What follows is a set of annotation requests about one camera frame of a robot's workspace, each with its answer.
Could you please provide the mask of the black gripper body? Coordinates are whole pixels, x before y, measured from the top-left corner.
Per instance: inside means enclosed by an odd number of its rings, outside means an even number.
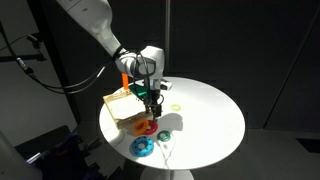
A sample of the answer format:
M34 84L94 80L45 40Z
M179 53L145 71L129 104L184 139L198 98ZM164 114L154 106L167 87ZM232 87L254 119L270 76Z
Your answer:
M147 89L147 95L144 103L148 106L158 105L158 99L160 98L160 80L159 79L145 79L144 86Z

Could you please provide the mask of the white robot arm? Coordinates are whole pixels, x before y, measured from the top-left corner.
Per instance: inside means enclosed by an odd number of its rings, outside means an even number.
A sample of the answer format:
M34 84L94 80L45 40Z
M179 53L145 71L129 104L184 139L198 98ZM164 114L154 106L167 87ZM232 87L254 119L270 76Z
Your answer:
M152 112L153 121L161 116L158 103L163 87L164 51L147 46L140 52L122 47L111 30L112 9L108 0L56 0L57 3L109 53L121 73L142 78L147 95L142 97L146 112Z

